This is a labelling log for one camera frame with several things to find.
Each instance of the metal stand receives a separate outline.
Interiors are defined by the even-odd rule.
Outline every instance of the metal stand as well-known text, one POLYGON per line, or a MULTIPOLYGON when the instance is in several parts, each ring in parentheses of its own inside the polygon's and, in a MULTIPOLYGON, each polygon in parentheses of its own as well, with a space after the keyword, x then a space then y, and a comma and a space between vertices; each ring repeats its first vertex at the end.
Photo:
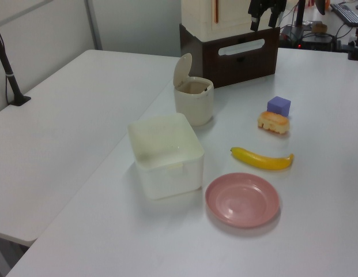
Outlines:
POLYGON ((1 59, 2 66, 6 72, 6 76, 9 80, 9 83, 11 85, 11 88, 12 88, 12 91, 14 94, 14 99, 9 104, 14 105, 14 106, 22 106, 24 103, 29 101, 31 98, 29 96, 24 96, 20 92, 20 89, 17 85, 17 81, 15 79, 12 68, 10 66, 10 62, 6 55, 5 46, 2 43, 1 34, 0 34, 0 59, 1 59))

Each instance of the floor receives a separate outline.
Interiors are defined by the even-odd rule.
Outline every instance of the floor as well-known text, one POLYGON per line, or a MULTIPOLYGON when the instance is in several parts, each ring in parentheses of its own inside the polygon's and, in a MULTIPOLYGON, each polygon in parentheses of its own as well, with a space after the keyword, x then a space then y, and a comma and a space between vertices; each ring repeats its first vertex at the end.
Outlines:
POLYGON ((0 238, 0 277, 5 277, 28 249, 0 238))

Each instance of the white cup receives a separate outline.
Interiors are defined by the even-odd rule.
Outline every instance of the white cup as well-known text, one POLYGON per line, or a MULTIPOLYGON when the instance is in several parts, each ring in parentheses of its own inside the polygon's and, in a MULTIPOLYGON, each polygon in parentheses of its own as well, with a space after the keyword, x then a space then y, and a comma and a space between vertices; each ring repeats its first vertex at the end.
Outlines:
POLYGON ((206 124, 213 112, 213 83, 205 78, 189 77, 192 57, 185 54, 176 64, 174 95, 176 112, 185 115, 191 126, 206 124))

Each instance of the white cabinet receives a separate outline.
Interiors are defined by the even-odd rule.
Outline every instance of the white cabinet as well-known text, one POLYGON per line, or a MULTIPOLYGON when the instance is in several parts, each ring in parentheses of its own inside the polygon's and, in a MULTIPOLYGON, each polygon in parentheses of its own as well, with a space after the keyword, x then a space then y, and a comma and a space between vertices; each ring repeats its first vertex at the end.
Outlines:
MULTIPOLYGON (((200 41, 252 32, 250 0, 182 0, 182 24, 200 41)), ((259 30, 267 29, 271 11, 261 17, 259 30)))

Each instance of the white plastic container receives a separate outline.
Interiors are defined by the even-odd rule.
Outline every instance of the white plastic container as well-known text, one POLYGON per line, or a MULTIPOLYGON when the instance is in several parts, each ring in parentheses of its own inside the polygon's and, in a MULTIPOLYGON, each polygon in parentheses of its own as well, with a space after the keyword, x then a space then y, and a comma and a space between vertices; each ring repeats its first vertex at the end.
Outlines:
MULTIPOLYGON (((250 0, 181 0, 182 24, 202 42, 250 33, 249 5, 250 0)), ((270 15, 270 9, 264 12, 259 31, 270 28, 270 15)))
POLYGON ((202 186, 204 150, 183 114, 135 121, 127 132, 142 187, 150 199, 202 186))
POLYGON ((212 117, 214 86, 208 79, 189 77, 191 62, 192 56, 187 53, 176 64, 173 79, 175 107, 191 126, 200 126, 212 117))

